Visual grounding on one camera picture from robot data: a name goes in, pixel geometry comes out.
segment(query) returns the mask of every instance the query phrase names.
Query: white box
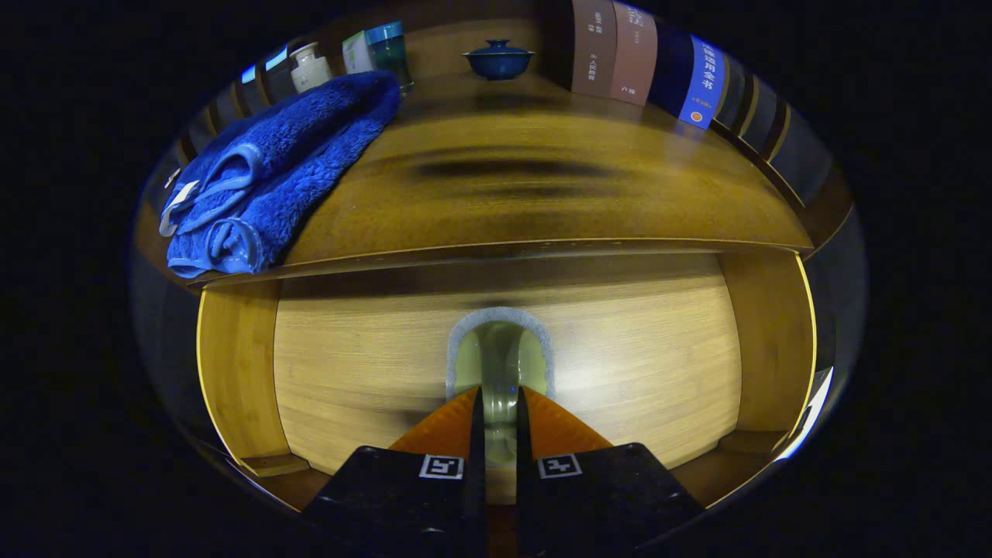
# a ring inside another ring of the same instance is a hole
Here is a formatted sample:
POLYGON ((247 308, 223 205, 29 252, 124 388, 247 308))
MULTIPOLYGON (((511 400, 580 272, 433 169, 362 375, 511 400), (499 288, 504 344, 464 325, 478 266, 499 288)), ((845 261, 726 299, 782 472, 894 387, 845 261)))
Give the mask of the white box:
POLYGON ((348 37, 341 43, 341 54, 344 56, 344 67, 348 73, 371 71, 375 69, 369 56, 369 47, 365 43, 365 32, 348 37))

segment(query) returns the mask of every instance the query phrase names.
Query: book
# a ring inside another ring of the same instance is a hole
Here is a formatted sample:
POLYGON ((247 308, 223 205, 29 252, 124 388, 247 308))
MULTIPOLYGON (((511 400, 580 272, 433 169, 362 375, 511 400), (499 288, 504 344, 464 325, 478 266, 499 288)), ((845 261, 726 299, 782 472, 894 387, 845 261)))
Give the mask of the book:
POLYGON ((725 56, 674 26, 659 23, 657 30, 658 60, 648 99, 705 130, 722 98, 725 56))
POLYGON ((650 13, 613 2, 617 25, 616 62, 610 96, 644 106, 655 75, 658 30, 650 13))
POLYGON ((617 23, 611 0, 571 0, 575 57, 571 90, 610 97, 616 64, 617 23))

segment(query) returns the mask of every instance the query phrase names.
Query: blue lidded bowl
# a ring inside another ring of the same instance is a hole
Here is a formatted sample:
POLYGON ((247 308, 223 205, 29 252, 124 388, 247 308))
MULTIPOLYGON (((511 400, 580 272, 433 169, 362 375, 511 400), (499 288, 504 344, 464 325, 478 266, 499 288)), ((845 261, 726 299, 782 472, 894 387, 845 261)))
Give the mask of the blue lidded bowl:
POLYGON ((475 73, 490 81, 513 79, 527 69, 534 53, 507 47, 509 42, 509 39, 487 40, 486 43, 490 45, 488 48, 464 53, 462 56, 468 59, 475 73))

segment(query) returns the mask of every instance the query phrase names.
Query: gray sponge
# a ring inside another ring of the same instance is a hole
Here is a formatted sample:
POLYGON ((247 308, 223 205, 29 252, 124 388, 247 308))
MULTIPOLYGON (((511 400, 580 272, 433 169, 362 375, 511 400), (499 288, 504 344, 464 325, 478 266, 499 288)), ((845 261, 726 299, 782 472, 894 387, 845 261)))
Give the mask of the gray sponge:
POLYGON ((548 382, 548 393, 545 395, 555 398, 555 353, 552 351, 552 337, 544 324, 533 315, 517 308, 494 306, 477 310, 465 316, 451 329, 447 338, 447 377, 444 381, 445 395, 450 401, 454 397, 454 362, 458 356, 458 346, 468 332, 488 322, 511 322, 526 328, 538 338, 541 343, 541 354, 545 358, 545 380, 548 382))

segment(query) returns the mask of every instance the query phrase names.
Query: blue cap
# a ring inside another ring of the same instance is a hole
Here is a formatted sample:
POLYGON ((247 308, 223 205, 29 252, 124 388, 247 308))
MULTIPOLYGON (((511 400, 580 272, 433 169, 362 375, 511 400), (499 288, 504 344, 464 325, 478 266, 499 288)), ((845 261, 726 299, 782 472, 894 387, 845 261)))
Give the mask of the blue cap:
POLYGON ((394 21, 393 23, 387 23, 386 25, 380 25, 379 27, 373 27, 372 29, 365 32, 365 43, 369 45, 374 45, 376 43, 382 43, 386 39, 391 39, 393 37, 403 36, 403 22, 394 21))

